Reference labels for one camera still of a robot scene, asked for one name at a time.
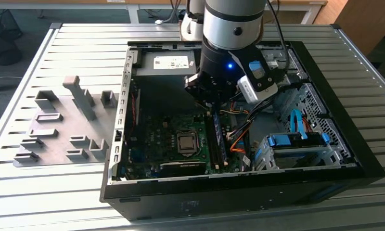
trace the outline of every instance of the sticker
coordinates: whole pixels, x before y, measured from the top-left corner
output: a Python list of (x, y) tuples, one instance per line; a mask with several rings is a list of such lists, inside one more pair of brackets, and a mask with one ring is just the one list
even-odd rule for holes
[(266, 62), (266, 64), (268, 64), (269, 66), (278, 66), (278, 63), (277, 63), (276, 61)]
[(186, 69), (188, 56), (157, 56), (154, 58), (154, 69)]
[(249, 166), (250, 165), (250, 160), (246, 157), (246, 155), (242, 157), (242, 162)]

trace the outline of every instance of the wastebasket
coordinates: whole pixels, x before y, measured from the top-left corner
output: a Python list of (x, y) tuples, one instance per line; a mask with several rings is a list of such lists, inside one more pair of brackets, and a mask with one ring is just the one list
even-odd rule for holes
[(0, 9), (0, 36), (4, 39), (14, 40), (20, 38), (22, 32), (8, 9)]
[(6, 66), (21, 60), (21, 51), (12, 40), (0, 36), (0, 65)]

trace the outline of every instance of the wooden table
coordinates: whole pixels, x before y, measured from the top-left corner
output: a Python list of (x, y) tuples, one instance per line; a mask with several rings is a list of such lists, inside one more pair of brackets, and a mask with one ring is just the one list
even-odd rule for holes
[[(180, 9), (185, 9), (186, 0), (181, 1)], [(305, 12), (301, 24), (312, 24), (326, 2), (328, 0), (280, 0), (280, 12)], [(170, 9), (169, 3), (169, 0), (0, 0), (0, 9), (125, 9), (130, 23), (140, 23), (137, 10)]]

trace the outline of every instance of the gray block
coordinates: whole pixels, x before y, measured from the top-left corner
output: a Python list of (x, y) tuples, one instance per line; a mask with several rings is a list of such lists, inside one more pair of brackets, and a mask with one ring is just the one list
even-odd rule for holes
[(20, 145), (25, 149), (42, 148), (44, 142), (37, 137), (33, 137), (33, 138), (22, 139)]
[(16, 154), (14, 160), (18, 163), (30, 163), (38, 160), (38, 155), (33, 152), (21, 152)]
[(88, 154), (86, 152), (82, 150), (82, 148), (80, 149), (69, 149), (66, 150), (66, 155), (68, 159), (70, 159), (72, 161), (74, 160), (85, 160), (88, 158)]
[(89, 145), (89, 138), (85, 135), (70, 136), (69, 142), (74, 147), (88, 146)]
[(76, 105), (82, 111), (85, 118), (92, 121), (96, 119), (96, 114), (90, 108), (90, 103), (88, 101), (88, 96), (80, 88), (80, 78), (78, 76), (66, 76), (62, 82), (62, 86), (70, 90), (72, 96), (74, 98)]
[(29, 137), (56, 137), (58, 131), (56, 129), (32, 129), (28, 135)]
[(62, 116), (60, 113), (46, 113), (42, 115), (37, 115), (36, 121), (38, 123), (45, 123), (45, 122), (60, 122), (62, 121)]
[(58, 98), (52, 90), (40, 90), (36, 95), (34, 102), (41, 108), (41, 110), (53, 109), (52, 101), (57, 99)]
[(93, 154), (93, 156), (97, 159), (104, 159), (105, 158), (105, 154), (106, 154), (108, 148), (109, 148), (109, 146), (106, 144), (105, 139), (101, 140), (101, 146), (100, 147), (96, 144), (96, 141), (90, 140), (88, 150), (90, 151), (90, 153)]
[(94, 100), (92, 98), (92, 95), (90, 95), (88, 89), (82, 89), (82, 92), (84, 92), (84, 96), (88, 100), (89, 105), (93, 107), (96, 104), (94, 104)]
[(101, 103), (104, 108), (114, 108), (117, 107), (117, 99), (112, 90), (104, 90), (101, 92)]

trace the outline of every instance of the wooden cabinet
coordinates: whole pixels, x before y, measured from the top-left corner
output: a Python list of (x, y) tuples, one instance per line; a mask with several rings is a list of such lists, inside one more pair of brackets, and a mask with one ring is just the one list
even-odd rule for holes
[(338, 24), (368, 55), (385, 35), (385, 0), (328, 0), (314, 24)]

